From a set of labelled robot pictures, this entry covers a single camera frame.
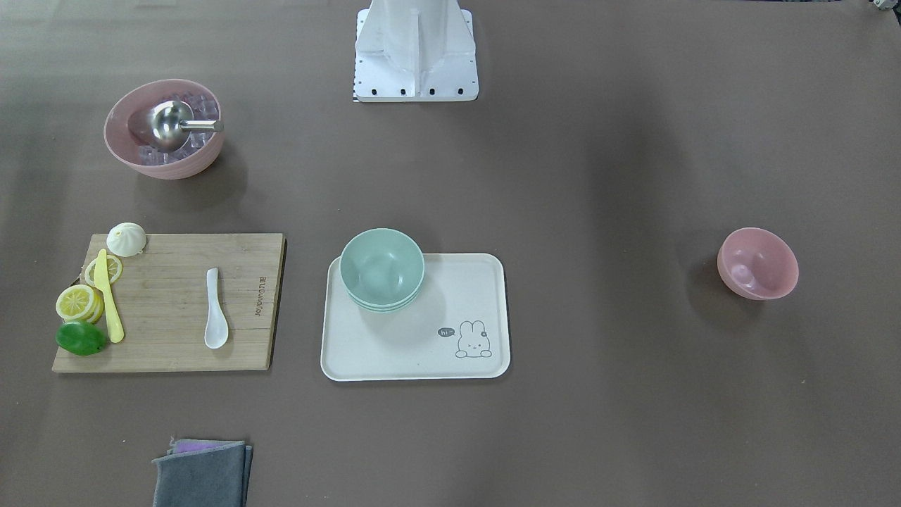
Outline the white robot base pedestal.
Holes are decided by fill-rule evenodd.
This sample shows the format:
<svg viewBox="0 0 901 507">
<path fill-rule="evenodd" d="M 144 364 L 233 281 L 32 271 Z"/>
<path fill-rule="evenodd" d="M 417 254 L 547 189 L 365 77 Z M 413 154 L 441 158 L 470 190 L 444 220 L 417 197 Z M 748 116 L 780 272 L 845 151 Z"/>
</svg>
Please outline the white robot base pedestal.
<svg viewBox="0 0 901 507">
<path fill-rule="evenodd" d="M 373 1 L 356 16 L 354 65 L 360 103 L 474 101 L 472 13 L 457 1 Z"/>
</svg>

